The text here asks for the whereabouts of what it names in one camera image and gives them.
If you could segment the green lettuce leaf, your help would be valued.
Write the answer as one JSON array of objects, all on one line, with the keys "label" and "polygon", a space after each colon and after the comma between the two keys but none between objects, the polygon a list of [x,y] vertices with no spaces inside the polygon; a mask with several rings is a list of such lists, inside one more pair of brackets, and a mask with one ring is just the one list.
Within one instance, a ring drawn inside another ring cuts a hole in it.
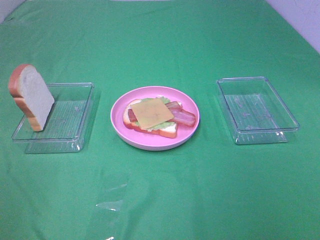
[{"label": "green lettuce leaf", "polygon": [[169,113],[169,104],[171,100],[164,96],[156,98],[144,98],[142,102],[142,118],[138,120],[139,126],[142,130],[153,131],[163,130],[176,131],[176,123],[170,121],[169,117],[173,118],[173,114]]}]

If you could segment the yellow cheese slice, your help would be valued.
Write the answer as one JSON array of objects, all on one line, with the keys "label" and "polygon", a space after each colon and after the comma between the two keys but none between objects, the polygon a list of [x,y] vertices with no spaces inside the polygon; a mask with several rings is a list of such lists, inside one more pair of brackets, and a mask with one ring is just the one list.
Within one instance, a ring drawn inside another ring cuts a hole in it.
[{"label": "yellow cheese slice", "polygon": [[151,98],[130,105],[141,129],[146,130],[174,118],[162,98]]}]

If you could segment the white toast bread slice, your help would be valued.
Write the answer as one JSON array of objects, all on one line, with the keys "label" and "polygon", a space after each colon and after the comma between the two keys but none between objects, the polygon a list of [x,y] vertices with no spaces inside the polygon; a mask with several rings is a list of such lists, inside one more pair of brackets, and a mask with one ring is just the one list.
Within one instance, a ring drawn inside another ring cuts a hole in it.
[{"label": "white toast bread slice", "polygon": [[130,122],[128,117],[128,109],[131,108],[131,105],[139,104],[143,102],[150,102],[154,100],[153,98],[143,98],[143,99],[135,99],[130,102],[126,108],[124,109],[122,120],[123,124],[127,129],[134,130],[136,132],[145,133],[145,134],[152,134],[152,135],[159,135],[166,138],[175,138],[177,136],[177,128],[178,124],[172,121],[164,121],[158,125],[152,126],[148,129],[142,129],[139,122]]}]

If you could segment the bacon strip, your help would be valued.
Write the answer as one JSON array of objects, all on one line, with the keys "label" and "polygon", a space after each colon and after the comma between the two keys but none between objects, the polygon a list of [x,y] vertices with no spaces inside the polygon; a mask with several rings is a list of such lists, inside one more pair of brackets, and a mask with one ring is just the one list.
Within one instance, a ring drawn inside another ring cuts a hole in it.
[{"label": "bacon strip", "polygon": [[[182,106],[177,101],[168,102],[166,107],[172,112],[173,110],[182,111]],[[128,109],[128,118],[130,122],[137,122],[137,118],[131,108]]]},{"label": "bacon strip", "polygon": [[185,110],[175,110],[172,112],[173,118],[169,120],[170,122],[175,122],[177,124],[182,124],[187,127],[193,127],[196,123],[196,116]]}]

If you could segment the pink round plate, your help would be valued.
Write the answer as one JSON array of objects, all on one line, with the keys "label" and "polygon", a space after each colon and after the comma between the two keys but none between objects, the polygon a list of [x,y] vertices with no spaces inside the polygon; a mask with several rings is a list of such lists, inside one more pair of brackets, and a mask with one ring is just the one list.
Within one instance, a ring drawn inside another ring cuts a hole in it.
[{"label": "pink round plate", "polygon": [[[179,125],[177,136],[168,138],[155,134],[148,134],[127,128],[123,123],[123,113],[126,106],[136,100],[164,96],[172,101],[182,103],[184,110],[196,117],[194,127]],[[200,112],[194,100],[184,92],[167,86],[144,86],[133,89],[117,99],[110,112],[110,120],[117,135],[129,145],[148,151],[164,151],[173,149],[185,143],[196,132],[200,122]]]}]

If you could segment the green tablecloth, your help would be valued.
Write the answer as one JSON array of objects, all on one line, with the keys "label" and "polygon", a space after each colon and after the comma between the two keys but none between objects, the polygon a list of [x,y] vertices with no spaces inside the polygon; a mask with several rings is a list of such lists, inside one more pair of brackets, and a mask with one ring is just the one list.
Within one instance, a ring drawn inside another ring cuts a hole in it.
[{"label": "green tablecloth", "polygon": [[[26,154],[8,91],[33,64],[47,83],[94,84],[91,135],[76,153]],[[264,76],[300,124],[287,143],[237,145],[221,78]],[[144,151],[110,110],[143,86],[176,88],[200,124],[185,144]],[[96,207],[102,176],[129,174],[120,212]],[[320,56],[263,0],[28,0],[0,26],[3,240],[317,240]]]}]

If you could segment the clear plastic film piece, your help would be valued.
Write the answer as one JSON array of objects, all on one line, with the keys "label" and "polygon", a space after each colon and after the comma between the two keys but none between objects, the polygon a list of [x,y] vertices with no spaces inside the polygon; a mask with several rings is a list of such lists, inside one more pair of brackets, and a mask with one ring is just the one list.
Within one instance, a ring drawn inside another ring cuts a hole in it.
[{"label": "clear plastic film piece", "polygon": [[106,173],[102,176],[95,207],[109,212],[120,212],[130,175],[125,172]]}]

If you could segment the clear plastic ingredients tray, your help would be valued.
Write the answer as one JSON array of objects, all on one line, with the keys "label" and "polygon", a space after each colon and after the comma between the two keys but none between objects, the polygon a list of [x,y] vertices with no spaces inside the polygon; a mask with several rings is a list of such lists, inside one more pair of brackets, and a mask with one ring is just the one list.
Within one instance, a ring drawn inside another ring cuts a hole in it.
[{"label": "clear plastic ingredients tray", "polygon": [[263,76],[217,80],[217,99],[237,145],[286,143],[300,125]]}]

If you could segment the clear plastic bread tray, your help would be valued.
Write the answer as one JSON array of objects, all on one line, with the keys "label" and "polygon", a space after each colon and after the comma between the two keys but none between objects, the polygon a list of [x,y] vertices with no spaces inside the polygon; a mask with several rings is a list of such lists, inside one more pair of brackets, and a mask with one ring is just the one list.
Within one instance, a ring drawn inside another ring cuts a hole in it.
[{"label": "clear plastic bread tray", "polygon": [[52,83],[48,89],[54,104],[44,130],[32,130],[23,116],[12,135],[14,143],[25,145],[26,154],[75,153],[88,140],[95,112],[95,86],[91,82]]}]

